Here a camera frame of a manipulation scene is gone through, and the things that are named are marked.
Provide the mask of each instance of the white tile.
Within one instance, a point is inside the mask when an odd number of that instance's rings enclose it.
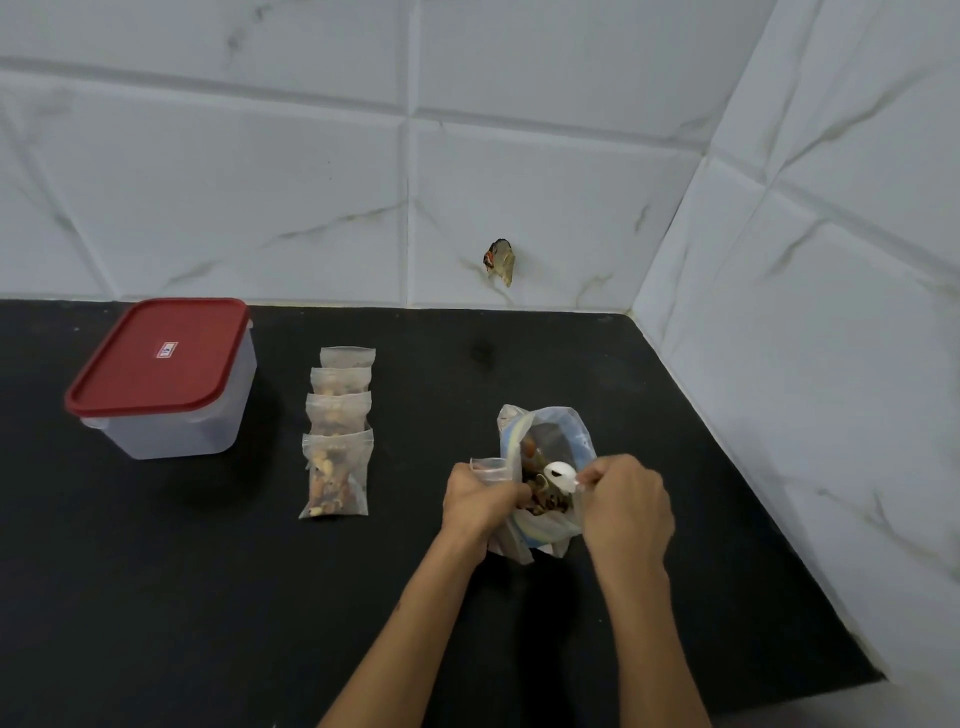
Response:
[[[669,365],[896,669],[960,651],[960,292],[770,193]]]
[[[74,247],[70,220],[36,187],[0,132],[0,295],[109,298]]]
[[[54,83],[8,97],[121,295],[400,302],[399,118]]]
[[[943,690],[960,694],[960,684]],[[910,685],[886,681],[759,708],[713,721],[714,728],[955,728],[956,708]]]
[[[428,0],[420,104],[706,142],[773,6]]]
[[[882,5],[778,3],[711,145],[772,180]]]
[[[0,56],[398,104],[402,0],[5,0]]]
[[[412,301],[623,311],[631,306],[698,157],[445,124],[418,133]],[[497,238],[514,283],[487,279]]]
[[[787,486],[813,557],[850,608],[862,637],[886,658],[894,679],[917,672],[943,676],[956,669],[958,580],[923,558],[918,561],[911,551],[922,546],[901,534],[894,514],[888,514],[888,530],[867,499],[840,501],[832,491],[822,495],[814,487]],[[924,493],[913,497],[924,498]],[[935,510],[926,518],[930,528],[944,520]]]
[[[762,196],[763,187],[722,161],[700,163],[634,303],[661,353],[695,315]]]
[[[954,0],[888,0],[781,176],[960,265]]]

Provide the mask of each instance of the tiled wall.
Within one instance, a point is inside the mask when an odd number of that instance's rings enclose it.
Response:
[[[778,3],[635,305],[851,629],[954,717],[958,37],[954,0]]]
[[[0,295],[629,309],[773,5],[6,0]]]

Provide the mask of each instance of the red lid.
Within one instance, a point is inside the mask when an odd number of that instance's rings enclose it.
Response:
[[[205,407],[224,393],[249,319],[237,299],[136,303],[67,390],[66,409],[122,417]]]

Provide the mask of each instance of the kitchen counter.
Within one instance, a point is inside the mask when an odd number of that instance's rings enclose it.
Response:
[[[880,679],[624,316],[252,308],[236,444],[134,461],[63,411],[120,303],[0,303],[0,725],[313,726],[393,609],[454,462],[496,414],[575,408],[660,471],[684,650],[712,714]],[[376,347],[370,515],[298,521],[321,346]],[[610,622],[582,539],[468,589],[425,725],[614,726]]]

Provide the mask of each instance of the hand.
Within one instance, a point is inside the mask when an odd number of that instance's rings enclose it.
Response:
[[[594,460],[577,480],[587,486],[584,540],[598,575],[612,570],[665,577],[663,554],[674,520],[660,474],[632,455],[614,455]]]
[[[530,486],[511,482],[484,485],[467,463],[457,463],[446,482],[441,535],[466,540],[470,555],[479,564],[493,530],[529,502]]]

